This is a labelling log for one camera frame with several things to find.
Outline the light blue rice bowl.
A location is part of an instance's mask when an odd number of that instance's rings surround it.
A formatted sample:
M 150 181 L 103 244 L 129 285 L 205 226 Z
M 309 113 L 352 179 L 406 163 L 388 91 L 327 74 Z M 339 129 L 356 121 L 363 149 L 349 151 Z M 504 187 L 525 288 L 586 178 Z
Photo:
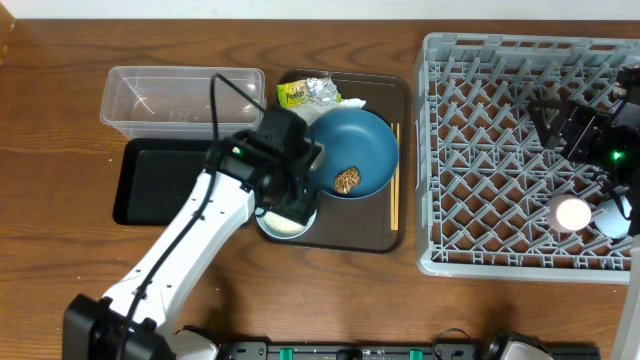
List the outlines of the light blue rice bowl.
M 289 220 L 271 211 L 263 212 L 256 218 L 258 227 L 271 239 L 292 240 L 307 232 L 315 222 L 317 212 L 314 212 L 305 225 Z

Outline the pile of white rice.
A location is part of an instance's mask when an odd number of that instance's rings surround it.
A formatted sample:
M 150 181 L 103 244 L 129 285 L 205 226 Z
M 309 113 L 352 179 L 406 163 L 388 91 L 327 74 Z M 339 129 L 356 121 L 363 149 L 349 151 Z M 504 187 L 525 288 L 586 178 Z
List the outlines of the pile of white rice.
M 305 225 L 296 223 L 273 212 L 267 212 L 262 219 L 269 229 L 280 236 L 296 236 L 306 229 Z

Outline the brown morel mushroom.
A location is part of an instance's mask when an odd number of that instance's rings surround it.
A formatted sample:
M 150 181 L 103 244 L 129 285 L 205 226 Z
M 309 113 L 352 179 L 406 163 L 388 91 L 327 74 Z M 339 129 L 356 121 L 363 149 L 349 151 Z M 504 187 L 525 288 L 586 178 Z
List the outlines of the brown morel mushroom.
M 351 167 L 341 172 L 334 179 L 334 190 L 338 194 L 347 195 L 361 183 L 360 171 L 357 167 Z

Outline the large blue plate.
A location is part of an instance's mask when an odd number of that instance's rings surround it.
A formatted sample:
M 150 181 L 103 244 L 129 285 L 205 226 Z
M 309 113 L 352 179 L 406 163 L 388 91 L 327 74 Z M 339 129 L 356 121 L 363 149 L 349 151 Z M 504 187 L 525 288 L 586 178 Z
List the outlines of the large blue plate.
M 312 131 L 315 141 L 324 146 L 324 159 L 309 178 L 323 192 L 340 198 L 335 180 L 351 168 L 358 170 L 360 184 L 344 195 L 346 199 L 370 197 L 390 183 L 400 151 L 382 118 L 362 109 L 340 109 L 320 116 Z

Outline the white pink cup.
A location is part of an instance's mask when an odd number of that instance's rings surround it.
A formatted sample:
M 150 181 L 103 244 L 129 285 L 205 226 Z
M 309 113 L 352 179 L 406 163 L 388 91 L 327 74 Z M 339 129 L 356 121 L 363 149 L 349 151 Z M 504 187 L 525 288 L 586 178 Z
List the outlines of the white pink cup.
M 585 228 L 592 219 L 589 204 L 569 194 L 551 198 L 547 204 L 547 223 L 551 229 L 561 232 L 576 232 Z

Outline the white blue cup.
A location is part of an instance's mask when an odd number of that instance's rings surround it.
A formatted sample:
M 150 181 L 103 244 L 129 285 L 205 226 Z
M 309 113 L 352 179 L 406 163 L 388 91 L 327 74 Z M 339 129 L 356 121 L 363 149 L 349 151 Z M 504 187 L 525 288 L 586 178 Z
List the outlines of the white blue cup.
M 624 239 L 628 235 L 631 206 L 625 196 L 620 198 L 624 213 L 621 213 L 614 199 L 601 202 L 595 210 L 593 221 L 595 227 L 611 239 Z

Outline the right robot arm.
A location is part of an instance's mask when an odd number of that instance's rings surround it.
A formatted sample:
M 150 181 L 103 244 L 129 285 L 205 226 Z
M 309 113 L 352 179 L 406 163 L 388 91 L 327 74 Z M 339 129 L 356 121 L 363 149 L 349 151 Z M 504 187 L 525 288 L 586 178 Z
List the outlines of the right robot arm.
M 527 111 L 541 145 L 564 142 L 561 156 L 600 169 L 611 198 L 630 222 L 630 279 L 611 357 L 639 357 L 639 66 L 625 65 L 616 75 L 614 97 L 620 104 L 608 113 L 574 100 L 533 100 Z

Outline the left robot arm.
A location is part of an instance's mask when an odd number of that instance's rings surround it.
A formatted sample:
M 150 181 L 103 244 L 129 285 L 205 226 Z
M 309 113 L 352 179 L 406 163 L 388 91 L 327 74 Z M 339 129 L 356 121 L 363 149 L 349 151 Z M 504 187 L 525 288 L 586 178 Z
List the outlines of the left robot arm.
M 215 359 L 219 348 L 178 315 L 204 271 L 254 214 L 304 225 L 317 208 L 307 181 L 323 146 L 241 131 L 212 144 L 178 214 L 143 258 L 102 298 L 78 295 L 64 312 L 65 359 Z

